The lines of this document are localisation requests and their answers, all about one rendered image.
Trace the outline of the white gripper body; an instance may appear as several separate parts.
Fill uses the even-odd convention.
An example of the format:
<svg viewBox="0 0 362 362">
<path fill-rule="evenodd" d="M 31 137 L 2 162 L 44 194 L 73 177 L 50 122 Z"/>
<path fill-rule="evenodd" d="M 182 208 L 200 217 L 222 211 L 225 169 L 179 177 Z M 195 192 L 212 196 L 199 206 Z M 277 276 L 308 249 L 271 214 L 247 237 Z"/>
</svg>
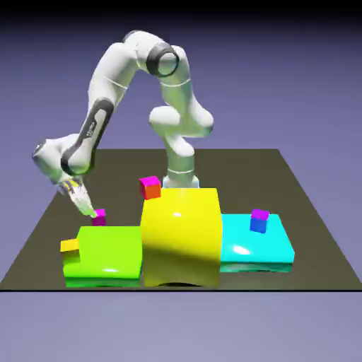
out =
<svg viewBox="0 0 362 362">
<path fill-rule="evenodd" d="M 96 217 L 96 212 L 91 203 L 91 198 L 89 197 L 88 192 L 83 185 L 71 186 L 69 190 L 69 197 L 76 208 L 84 216 L 90 216 L 91 218 Z"/>
</svg>

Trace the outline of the large cyan box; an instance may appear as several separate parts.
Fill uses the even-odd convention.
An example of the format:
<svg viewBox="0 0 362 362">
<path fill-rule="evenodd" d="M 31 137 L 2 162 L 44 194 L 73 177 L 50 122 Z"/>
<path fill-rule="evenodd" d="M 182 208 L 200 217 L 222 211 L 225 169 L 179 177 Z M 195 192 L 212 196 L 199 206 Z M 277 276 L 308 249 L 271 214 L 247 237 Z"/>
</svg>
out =
<svg viewBox="0 0 362 362">
<path fill-rule="evenodd" d="M 222 215 L 220 272 L 291 271 L 295 252 L 279 215 L 269 215 L 265 233 L 251 230 L 251 220 L 249 214 Z"/>
</svg>

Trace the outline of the small blue cube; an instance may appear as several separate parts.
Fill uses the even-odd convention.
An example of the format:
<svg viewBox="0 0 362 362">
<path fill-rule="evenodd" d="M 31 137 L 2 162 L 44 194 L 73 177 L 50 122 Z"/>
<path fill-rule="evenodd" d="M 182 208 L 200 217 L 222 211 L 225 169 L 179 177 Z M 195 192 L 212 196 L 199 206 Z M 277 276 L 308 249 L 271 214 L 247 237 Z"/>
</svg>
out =
<svg viewBox="0 0 362 362">
<path fill-rule="evenodd" d="M 269 215 L 269 211 L 253 209 L 250 217 L 250 230 L 257 233 L 266 233 Z"/>
</svg>

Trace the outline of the large yellow box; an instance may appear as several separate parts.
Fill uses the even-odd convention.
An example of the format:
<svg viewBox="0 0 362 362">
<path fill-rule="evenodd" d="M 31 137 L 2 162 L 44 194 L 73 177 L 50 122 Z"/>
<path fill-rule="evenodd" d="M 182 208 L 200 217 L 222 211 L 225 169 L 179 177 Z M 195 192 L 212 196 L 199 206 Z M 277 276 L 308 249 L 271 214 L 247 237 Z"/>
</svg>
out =
<svg viewBox="0 0 362 362">
<path fill-rule="evenodd" d="M 223 225 L 217 189 L 162 189 L 144 202 L 140 226 L 145 286 L 218 286 Z"/>
</svg>

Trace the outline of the small red cube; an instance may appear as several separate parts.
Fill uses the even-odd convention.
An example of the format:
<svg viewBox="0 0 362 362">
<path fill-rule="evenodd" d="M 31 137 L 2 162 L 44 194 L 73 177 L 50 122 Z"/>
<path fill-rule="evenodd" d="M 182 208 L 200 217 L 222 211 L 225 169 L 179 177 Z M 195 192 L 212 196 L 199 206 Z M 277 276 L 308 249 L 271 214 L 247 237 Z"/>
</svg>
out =
<svg viewBox="0 0 362 362">
<path fill-rule="evenodd" d="M 161 183 L 156 176 L 142 177 L 139 179 L 141 194 L 145 200 L 159 198 Z"/>
</svg>

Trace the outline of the large green box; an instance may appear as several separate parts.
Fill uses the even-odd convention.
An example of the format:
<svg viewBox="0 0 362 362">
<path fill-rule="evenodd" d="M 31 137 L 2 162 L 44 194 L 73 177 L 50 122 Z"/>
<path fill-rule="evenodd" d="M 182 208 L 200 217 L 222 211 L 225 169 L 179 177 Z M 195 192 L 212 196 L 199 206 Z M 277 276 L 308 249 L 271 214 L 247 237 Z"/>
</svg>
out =
<svg viewBox="0 0 362 362">
<path fill-rule="evenodd" d="M 136 287 L 142 263 L 138 226 L 82 226 L 80 262 L 63 265 L 68 288 Z"/>
</svg>

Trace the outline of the small yellow cube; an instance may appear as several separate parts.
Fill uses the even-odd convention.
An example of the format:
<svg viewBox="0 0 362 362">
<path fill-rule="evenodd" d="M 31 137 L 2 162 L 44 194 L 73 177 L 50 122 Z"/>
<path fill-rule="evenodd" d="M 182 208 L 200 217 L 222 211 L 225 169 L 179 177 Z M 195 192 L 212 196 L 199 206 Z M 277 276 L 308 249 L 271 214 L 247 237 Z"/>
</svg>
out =
<svg viewBox="0 0 362 362">
<path fill-rule="evenodd" d="M 78 239 L 62 240 L 60 243 L 60 252 L 63 265 L 80 262 Z"/>
</svg>

